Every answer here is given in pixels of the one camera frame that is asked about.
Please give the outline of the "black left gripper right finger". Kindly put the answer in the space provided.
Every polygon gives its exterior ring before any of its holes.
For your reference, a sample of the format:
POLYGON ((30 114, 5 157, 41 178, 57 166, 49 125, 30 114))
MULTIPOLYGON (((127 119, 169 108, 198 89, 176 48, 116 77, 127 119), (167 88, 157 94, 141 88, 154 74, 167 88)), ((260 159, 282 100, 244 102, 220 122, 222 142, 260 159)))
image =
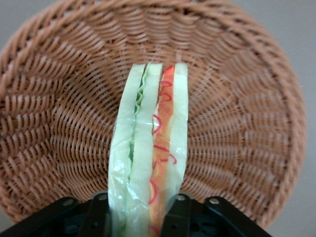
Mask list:
POLYGON ((190 235, 191 198, 179 194, 166 214, 160 237, 188 237, 190 235))

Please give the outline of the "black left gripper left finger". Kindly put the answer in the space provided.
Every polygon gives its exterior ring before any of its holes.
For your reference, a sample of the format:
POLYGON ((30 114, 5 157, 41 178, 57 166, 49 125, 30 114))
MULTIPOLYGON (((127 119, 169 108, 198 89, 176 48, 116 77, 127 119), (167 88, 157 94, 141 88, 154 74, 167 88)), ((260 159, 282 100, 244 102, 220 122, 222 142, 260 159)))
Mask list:
POLYGON ((79 237, 110 237, 111 212, 108 193, 96 194, 90 200, 89 209, 79 230, 79 237))

